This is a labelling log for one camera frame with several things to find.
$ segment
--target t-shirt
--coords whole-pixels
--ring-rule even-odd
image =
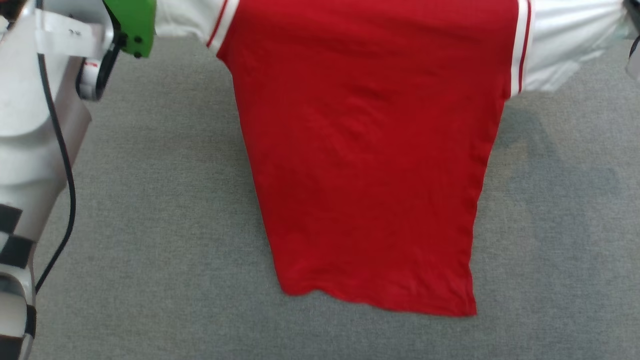
[[[619,0],[161,0],[157,29],[233,76],[286,294],[472,316],[505,102],[558,88],[626,19]]]

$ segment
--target white robot body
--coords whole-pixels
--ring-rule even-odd
[[[9,22],[0,15],[0,42],[2,42],[2,38],[4,34],[7,32],[7,28],[9,27]]]
[[[85,6],[87,13],[99,14],[103,21],[110,21],[102,1],[83,2],[94,5],[92,12]],[[70,11],[66,13],[71,14],[77,2],[67,3]],[[60,4],[57,3],[57,10],[63,11]],[[45,37],[55,38],[60,34],[55,28],[58,15],[45,13],[45,16],[49,14],[40,29]],[[0,358],[3,360],[28,358],[35,335],[33,254],[51,209],[67,184],[43,90],[38,53],[45,53],[51,94],[71,164],[91,122],[83,98],[99,98],[91,86],[96,84],[93,76],[98,73],[92,68],[100,64],[102,57],[87,60],[51,46],[43,51],[36,36],[37,20],[31,1],[0,39],[0,352],[3,352]],[[87,23],[75,21],[87,28]],[[106,52],[113,41],[110,22],[92,24],[90,28],[88,41],[97,42],[93,48]]]

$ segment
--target red stripe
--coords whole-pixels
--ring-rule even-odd
[[[518,92],[522,92],[522,80],[524,77],[524,60],[527,57],[527,45],[529,44],[529,29],[531,28],[531,0],[527,0],[529,11],[527,12],[527,31],[524,33],[524,46],[522,47],[522,57],[520,59],[520,75],[518,79]]]
[[[220,10],[220,14],[218,15],[218,21],[216,21],[216,25],[213,27],[213,31],[211,32],[211,37],[209,38],[207,47],[211,46],[211,43],[213,42],[213,38],[216,36],[216,33],[218,32],[218,28],[220,27],[220,22],[222,21],[222,15],[225,13],[225,8],[227,7],[227,1],[228,0],[225,0],[225,2],[222,4],[222,9]]]

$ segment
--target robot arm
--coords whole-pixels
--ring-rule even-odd
[[[100,100],[120,51],[149,55],[156,9],[154,0],[50,0],[41,12],[15,3],[0,3],[19,10],[3,12],[14,22],[0,39],[2,360],[27,359],[35,337],[33,254],[67,181],[73,192],[70,166],[91,121],[83,101]]]

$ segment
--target red t-shirt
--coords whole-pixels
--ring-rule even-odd
[[[236,5],[217,54],[282,289],[476,314],[474,219],[519,90],[527,12],[513,0]]]

